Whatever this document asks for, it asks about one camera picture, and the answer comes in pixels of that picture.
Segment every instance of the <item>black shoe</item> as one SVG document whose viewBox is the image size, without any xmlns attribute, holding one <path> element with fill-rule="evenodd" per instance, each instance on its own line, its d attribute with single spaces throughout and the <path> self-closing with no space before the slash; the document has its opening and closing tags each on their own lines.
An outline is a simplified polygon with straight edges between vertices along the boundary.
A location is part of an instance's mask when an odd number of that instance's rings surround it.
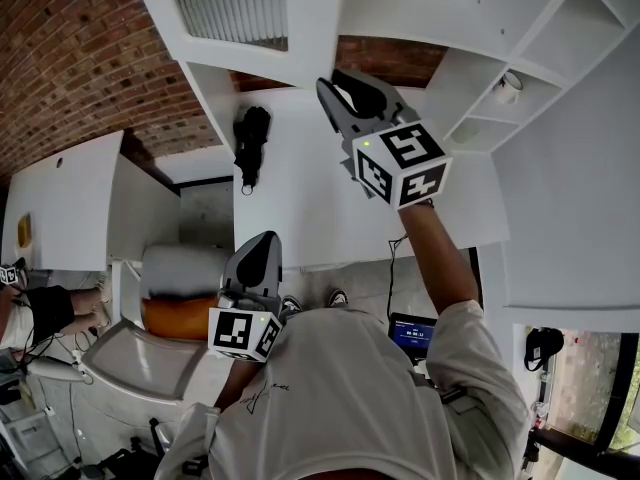
<svg viewBox="0 0 640 480">
<path fill-rule="evenodd" d="M 293 295 L 285 295 L 282 298 L 282 310 L 288 309 L 293 313 L 302 313 L 302 304 Z"/>
<path fill-rule="evenodd" d="M 347 298 L 347 294 L 342 290 L 334 290 L 329 297 L 329 306 L 330 308 L 337 306 L 338 304 L 348 305 L 349 299 Z"/>
</svg>

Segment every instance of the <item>white t-shirt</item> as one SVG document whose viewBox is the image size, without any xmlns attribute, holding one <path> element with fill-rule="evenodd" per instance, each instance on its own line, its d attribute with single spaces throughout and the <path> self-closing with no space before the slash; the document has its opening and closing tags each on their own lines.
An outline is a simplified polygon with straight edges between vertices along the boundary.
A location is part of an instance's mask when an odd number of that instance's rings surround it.
<svg viewBox="0 0 640 480">
<path fill-rule="evenodd" d="M 11 304 L 11 313 L 9 313 L 7 327 L 4 330 L 2 340 L 0 340 L 0 349 L 23 349 L 25 345 L 30 347 L 33 341 L 32 329 L 33 312 L 31 308 Z"/>
<path fill-rule="evenodd" d="M 223 414 L 185 415 L 157 479 L 208 451 L 202 478 L 298 480 L 367 469 L 398 480 L 514 478 L 529 411 L 480 306 L 448 308 L 427 368 L 448 405 L 371 315 L 320 309 L 287 321 L 265 367 Z"/>
</svg>

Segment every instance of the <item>black shorts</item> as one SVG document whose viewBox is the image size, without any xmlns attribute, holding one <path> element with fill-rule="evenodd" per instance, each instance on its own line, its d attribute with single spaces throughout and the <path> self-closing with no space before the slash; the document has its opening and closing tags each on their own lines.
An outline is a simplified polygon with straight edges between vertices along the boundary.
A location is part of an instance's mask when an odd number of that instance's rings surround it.
<svg viewBox="0 0 640 480">
<path fill-rule="evenodd" d="M 33 345 L 73 322 L 71 294 L 62 286 L 35 288 L 26 294 L 33 313 Z"/>
</svg>

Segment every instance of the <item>orange cushion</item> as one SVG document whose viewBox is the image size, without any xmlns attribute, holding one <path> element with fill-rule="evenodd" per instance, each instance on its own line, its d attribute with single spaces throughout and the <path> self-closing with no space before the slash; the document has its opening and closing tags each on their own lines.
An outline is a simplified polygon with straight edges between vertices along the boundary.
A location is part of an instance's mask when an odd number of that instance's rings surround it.
<svg viewBox="0 0 640 480">
<path fill-rule="evenodd" d="M 142 299 L 147 331 L 161 338 L 207 341 L 209 308 L 218 297 L 185 301 Z"/>
</svg>

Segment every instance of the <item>sneaker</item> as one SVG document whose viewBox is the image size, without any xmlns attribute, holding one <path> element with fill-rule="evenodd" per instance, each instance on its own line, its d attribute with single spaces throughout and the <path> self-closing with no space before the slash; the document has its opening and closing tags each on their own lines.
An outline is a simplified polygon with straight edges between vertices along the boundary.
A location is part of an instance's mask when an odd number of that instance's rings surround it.
<svg viewBox="0 0 640 480">
<path fill-rule="evenodd" d="M 100 322 L 96 326 L 98 329 L 107 327 L 111 323 L 109 313 L 107 313 L 107 308 L 104 307 L 104 303 L 98 302 L 95 306 L 93 306 L 92 312 L 100 317 Z"/>
<path fill-rule="evenodd" d="M 112 295 L 112 282 L 111 282 L 111 267 L 98 276 L 96 281 L 96 288 L 102 293 L 100 300 L 102 302 L 109 302 Z"/>
<path fill-rule="evenodd" d="M 330 308 L 338 305 L 346 306 L 349 304 L 349 299 L 347 298 L 347 294 L 342 290 L 334 290 L 329 297 L 329 306 Z"/>
<path fill-rule="evenodd" d="M 292 295 L 285 295 L 282 298 L 282 310 L 289 310 L 293 313 L 302 313 L 302 304 Z"/>
</svg>

